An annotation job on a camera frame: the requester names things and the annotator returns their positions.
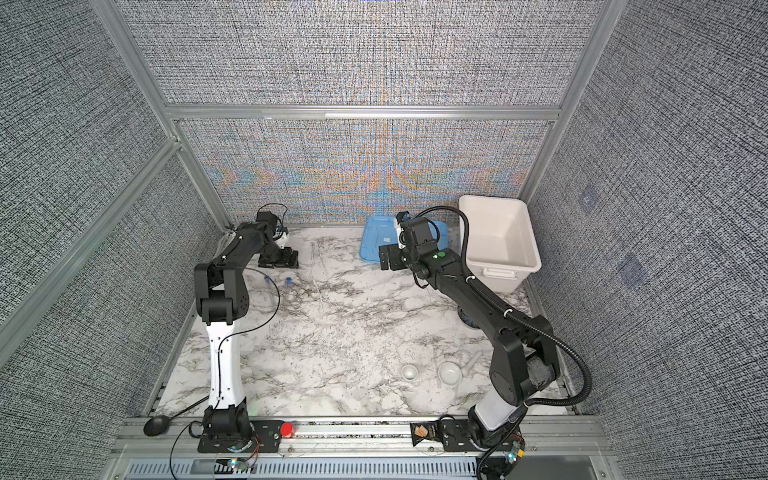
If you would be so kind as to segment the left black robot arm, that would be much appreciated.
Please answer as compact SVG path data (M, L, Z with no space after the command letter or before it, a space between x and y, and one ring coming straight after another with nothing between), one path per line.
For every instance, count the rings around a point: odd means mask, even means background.
M202 418L200 453L242 452L254 447L242 384L237 321L250 306L243 272L251 259L275 265L294 253L278 245L282 222L266 211L244 222L223 251L194 269L195 306L206 326L211 357L211 390Z

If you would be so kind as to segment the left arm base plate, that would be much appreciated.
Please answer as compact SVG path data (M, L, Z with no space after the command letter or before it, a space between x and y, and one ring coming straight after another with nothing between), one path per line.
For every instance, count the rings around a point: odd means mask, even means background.
M245 432L225 432L223 429L206 425L200 435L198 453L235 454L277 453L282 441L282 420L251 420Z

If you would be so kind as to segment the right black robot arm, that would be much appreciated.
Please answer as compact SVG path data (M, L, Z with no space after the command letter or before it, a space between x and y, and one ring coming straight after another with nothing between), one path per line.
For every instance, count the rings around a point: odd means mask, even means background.
M432 234L430 213L458 215L463 227L461 249L441 248ZM412 215L395 216L397 242L379 248L383 270L409 270L416 285L431 287L455 302L492 346L489 378L492 389L468 413L472 442L489 452L519 433L528 410L536 405L567 407L585 401L594 380L586 361L557 337L543 316L531 317L504 301L468 265L469 219L455 207L433 206ZM561 375L559 354L578 366L582 386L573 396L537 395Z

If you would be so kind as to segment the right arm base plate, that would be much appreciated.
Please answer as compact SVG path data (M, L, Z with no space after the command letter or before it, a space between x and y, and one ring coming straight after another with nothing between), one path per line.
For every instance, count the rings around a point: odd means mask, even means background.
M443 418L437 422L439 439L448 453L480 452L472 438L468 419Z

